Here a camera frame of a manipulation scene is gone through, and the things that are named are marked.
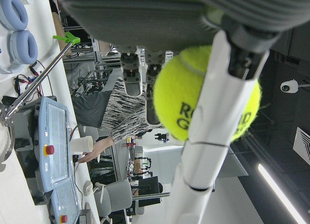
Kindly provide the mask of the person bare hand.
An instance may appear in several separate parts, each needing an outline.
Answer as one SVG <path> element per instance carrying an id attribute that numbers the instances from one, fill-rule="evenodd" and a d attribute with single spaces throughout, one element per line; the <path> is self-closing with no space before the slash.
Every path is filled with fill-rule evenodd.
<path id="1" fill-rule="evenodd" d="M 97 158 L 98 155 L 101 154 L 101 152 L 105 149 L 105 141 L 102 139 L 98 142 L 96 142 L 93 145 L 93 150 L 91 152 L 84 152 L 82 154 L 82 157 L 78 159 L 78 162 L 81 163 L 87 163 L 95 158 Z"/>

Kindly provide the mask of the left grey white robot hand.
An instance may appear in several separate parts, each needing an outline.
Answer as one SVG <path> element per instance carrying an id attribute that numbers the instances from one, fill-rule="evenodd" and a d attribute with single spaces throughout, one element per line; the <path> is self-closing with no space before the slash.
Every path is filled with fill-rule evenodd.
<path id="1" fill-rule="evenodd" d="M 212 45 L 210 61 L 169 196 L 167 222 L 200 224 L 243 109 L 286 30 L 310 19 L 310 0 L 60 0 L 93 37 L 122 54 L 126 91 L 139 95 L 136 47 L 151 55 Z"/>

